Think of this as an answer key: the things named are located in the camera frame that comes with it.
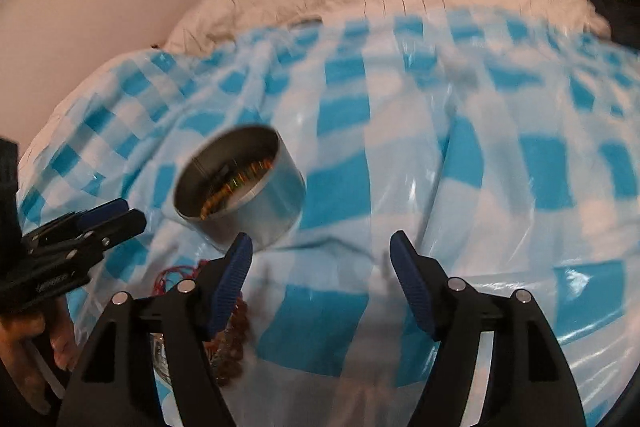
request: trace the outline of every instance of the silver cylindrical can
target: silver cylindrical can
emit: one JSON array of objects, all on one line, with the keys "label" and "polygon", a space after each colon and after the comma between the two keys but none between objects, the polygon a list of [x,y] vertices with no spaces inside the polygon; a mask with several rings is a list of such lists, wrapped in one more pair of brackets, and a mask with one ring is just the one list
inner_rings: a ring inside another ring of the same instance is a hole
[{"label": "silver cylindrical can", "polygon": [[[244,172],[251,174],[250,167],[257,163],[269,168],[243,182],[225,204],[201,215],[207,200],[232,184],[239,185],[238,179],[243,179]],[[174,206],[219,250],[227,250],[236,235],[244,232],[258,251],[293,226],[304,198],[305,182],[280,134],[268,126],[249,125],[217,137],[190,160],[178,179]]]}]

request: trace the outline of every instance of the human hand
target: human hand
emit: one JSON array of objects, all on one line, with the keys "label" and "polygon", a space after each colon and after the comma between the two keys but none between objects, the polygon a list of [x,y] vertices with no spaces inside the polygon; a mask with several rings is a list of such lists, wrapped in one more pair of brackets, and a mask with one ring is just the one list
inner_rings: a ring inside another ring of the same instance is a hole
[{"label": "human hand", "polygon": [[66,298],[59,297],[43,310],[0,315],[0,360],[25,400],[39,413],[49,412],[46,382],[31,359],[24,341],[49,333],[54,361],[60,369],[76,365],[78,346]]}]

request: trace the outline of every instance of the metal screw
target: metal screw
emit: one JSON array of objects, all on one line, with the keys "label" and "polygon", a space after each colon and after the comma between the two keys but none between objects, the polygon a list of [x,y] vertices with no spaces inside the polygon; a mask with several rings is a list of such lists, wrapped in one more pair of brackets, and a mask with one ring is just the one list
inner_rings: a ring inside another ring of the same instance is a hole
[{"label": "metal screw", "polygon": [[120,306],[124,304],[129,299],[129,294],[127,292],[118,292],[111,298],[111,302]]},{"label": "metal screw", "polygon": [[526,290],[518,290],[518,291],[516,291],[516,299],[518,301],[520,301],[521,303],[523,303],[523,304],[531,302],[532,298],[533,297],[531,296],[531,293],[529,293]]},{"label": "metal screw", "polygon": [[447,281],[447,286],[454,292],[462,292],[462,290],[466,288],[466,282],[460,279],[460,277],[452,277]]},{"label": "metal screw", "polygon": [[189,293],[194,290],[196,287],[196,283],[193,279],[182,279],[178,282],[178,292],[180,293]]}]

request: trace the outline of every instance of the bedsheet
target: bedsheet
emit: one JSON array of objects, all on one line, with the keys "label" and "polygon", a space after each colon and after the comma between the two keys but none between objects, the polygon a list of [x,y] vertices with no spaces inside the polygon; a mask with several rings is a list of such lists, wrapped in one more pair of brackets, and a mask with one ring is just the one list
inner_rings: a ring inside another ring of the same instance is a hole
[{"label": "bedsheet", "polygon": [[[18,194],[25,229],[118,196],[146,214],[68,296],[81,341],[114,292],[148,295],[161,269],[220,256],[172,207],[177,173],[212,137],[269,123],[305,177],[299,223],[255,255],[243,289],[244,375],[223,389],[239,426],[406,425],[437,346],[390,267],[398,229],[482,291],[535,294],[588,425],[635,370],[637,55],[463,9],[262,28],[204,59],[149,50],[90,85],[21,164]],[[484,335],[465,426],[490,346]]]},{"label": "bedsheet", "polygon": [[542,19],[562,33],[588,31],[610,37],[609,24],[587,0],[202,0],[178,22],[163,48],[204,57],[220,42],[259,26],[289,26],[309,20],[339,23],[469,6],[512,10]]}]

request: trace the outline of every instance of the blue and white checkered cloth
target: blue and white checkered cloth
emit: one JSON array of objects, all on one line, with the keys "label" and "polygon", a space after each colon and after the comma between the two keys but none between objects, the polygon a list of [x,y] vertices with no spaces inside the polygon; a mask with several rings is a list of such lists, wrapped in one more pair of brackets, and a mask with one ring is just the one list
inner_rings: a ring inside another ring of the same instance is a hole
[{"label": "blue and white checkered cloth", "polygon": [[638,68],[591,36],[487,10],[261,29],[206,60],[141,52],[30,160],[20,212],[29,229],[118,196],[145,211],[146,232],[69,295],[86,337],[114,292],[148,295],[161,269],[220,255],[175,213],[177,174],[223,130],[269,123],[307,195],[244,286],[252,337],[224,390],[239,426],[406,425],[436,346],[390,267],[398,229],[483,291],[534,292],[593,426],[640,360]]}]

